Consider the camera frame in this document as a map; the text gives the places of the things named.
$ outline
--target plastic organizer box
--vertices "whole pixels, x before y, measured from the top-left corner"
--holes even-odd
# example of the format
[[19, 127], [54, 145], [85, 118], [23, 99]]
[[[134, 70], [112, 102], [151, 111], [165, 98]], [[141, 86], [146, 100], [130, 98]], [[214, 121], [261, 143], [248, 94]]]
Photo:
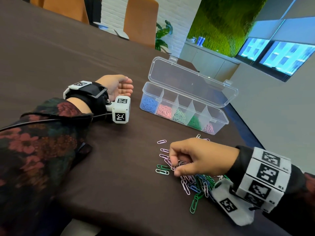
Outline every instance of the plastic organizer box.
[[156, 57], [152, 61], [149, 82], [143, 87], [140, 108], [208, 134], [216, 134], [229, 124], [220, 109], [233, 100], [238, 90], [203, 76], [169, 60]]

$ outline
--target dark brown tablecloth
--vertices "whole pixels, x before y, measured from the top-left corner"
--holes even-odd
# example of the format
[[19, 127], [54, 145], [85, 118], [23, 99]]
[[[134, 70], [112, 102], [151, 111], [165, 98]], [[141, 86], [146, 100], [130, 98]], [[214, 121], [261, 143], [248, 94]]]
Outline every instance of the dark brown tablecloth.
[[[205, 198], [193, 215], [193, 194], [185, 194], [173, 175], [155, 172], [163, 163], [161, 147], [201, 133], [139, 108], [152, 59], [166, 54], [20, 0], [0, 0], [0, 28], [1, 126], [45, 99], [62, 97], [80, 80], [123, 74], [134, 81], [129, 123], [93, 124], [87, 138], [93, 152], [60, 190], [59, 200], [74, 217], [138, 235], [285, 235], [259, 213], [252, 225], [235, 226]], [[232, 122], [215, 136], [201, 135], [229, 146], [244, 144]], [[167, 143], [157, 145], [162, 139]]]

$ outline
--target chair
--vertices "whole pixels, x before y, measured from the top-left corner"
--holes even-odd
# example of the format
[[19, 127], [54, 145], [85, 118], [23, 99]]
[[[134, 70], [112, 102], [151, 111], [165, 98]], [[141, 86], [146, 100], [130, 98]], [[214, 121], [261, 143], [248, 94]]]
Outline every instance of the chair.
[[155, 48], [157, 12], [155, 0], [128, 0], [124, 32], [129, 40]]
[[84, 0], [30, 0], [30, 3], [89, 24]]

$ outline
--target box lid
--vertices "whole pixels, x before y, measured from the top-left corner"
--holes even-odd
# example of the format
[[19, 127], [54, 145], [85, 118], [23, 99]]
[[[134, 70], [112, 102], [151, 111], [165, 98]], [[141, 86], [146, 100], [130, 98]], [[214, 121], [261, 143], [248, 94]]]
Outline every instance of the box lid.
[[218, 108], [225, 107], [237, 95], [238, 90], [231, 87], [231, 81], [224, 83], [201, 75], [177, 64], [177, 58], [170, 56], [169, 60], [155, 57], [149, 72], [149, 80], [166, 89], [199, 102]]

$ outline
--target window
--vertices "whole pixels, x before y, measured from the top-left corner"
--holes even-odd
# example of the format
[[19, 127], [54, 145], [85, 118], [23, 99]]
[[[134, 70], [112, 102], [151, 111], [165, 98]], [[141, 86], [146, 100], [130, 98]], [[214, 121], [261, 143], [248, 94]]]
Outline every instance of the window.
[[235, 58], [286, 82], [314, 51], [312, 45], [248, 38]]

